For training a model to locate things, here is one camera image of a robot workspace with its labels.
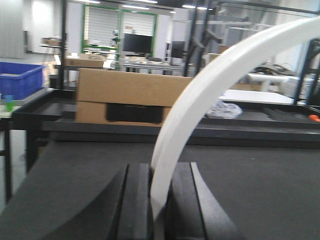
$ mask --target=blue plastic crate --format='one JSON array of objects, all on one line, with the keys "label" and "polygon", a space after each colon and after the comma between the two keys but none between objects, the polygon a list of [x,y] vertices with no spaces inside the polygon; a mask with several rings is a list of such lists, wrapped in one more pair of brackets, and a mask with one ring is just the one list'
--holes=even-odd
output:
[{"label": "blue plastic crate", "polygon": [[43,65],[0,61],[0,94],[21,100],[42,88]]}]

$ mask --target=laboratory room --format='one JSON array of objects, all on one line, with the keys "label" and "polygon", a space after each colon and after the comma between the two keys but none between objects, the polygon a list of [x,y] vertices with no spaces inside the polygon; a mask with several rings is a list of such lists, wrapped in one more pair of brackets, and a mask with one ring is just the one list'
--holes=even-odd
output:
[{"label": "laboratory room", "polygon": [[0,240],[320,239],[318,0],[1,0]]}]

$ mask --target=black cutout on box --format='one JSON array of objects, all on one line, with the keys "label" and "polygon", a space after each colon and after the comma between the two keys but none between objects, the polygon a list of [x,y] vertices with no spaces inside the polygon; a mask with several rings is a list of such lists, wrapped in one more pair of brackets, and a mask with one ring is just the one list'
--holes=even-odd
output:
[{"label": "black cutout on box", "polygon": [[162,106],[107,103],[105,118],[112,122],[160,124],[163,120],[163,110]]}]

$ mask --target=plastic bag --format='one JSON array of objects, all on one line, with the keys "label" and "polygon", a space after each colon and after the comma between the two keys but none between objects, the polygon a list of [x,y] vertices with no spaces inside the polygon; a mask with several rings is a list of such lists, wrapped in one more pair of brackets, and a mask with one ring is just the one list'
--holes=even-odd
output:
[{"label": "plastic bag", "polygon": [[224,103],[218,100],[206,113],[208,118],[221,117],[224,119],[235,119],[242,114],[242,109],[233,103]]}]

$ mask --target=orange object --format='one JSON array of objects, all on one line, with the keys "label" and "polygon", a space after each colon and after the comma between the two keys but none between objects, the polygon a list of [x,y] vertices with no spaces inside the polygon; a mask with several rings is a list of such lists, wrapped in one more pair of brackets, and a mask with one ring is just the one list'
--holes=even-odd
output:
[{"label": "orange object", "polygon": [[319,116],[315,115],[315,114],[311,114],[309,115],[309,119],[315,122],[320,122],[320,118]]}]

